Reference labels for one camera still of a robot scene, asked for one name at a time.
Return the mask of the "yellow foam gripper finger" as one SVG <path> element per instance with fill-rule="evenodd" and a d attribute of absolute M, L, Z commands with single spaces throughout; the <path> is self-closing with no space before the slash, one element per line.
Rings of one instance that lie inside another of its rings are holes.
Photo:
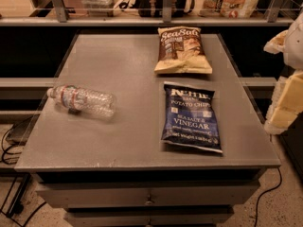
<path fill-rule="evenodd" d="M 271 54 L 284 53 L 287 33 L 287 30 L 283 30 L 278 33 L 274 38 L 266 43 L 263 50 Z"/>
<path fill-rule="evenodd" d="M 273 91 L 264 129 L 269 134 L 282 134 L 302 112 L 303 72 L 294 72 L 288 78 L 280 77 Z"/>

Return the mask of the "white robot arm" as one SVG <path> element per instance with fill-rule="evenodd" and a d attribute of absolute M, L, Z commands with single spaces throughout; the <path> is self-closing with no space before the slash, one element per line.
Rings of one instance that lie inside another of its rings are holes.
<path fill-rule="evenodd" d="M 290 76 L 278 78 L 264 123 L 269 134 L 282 134 L 303 112 L 303 14 L 263 50 L 272 54 L 282 52 L 284 63 L 294 69 Z"/>

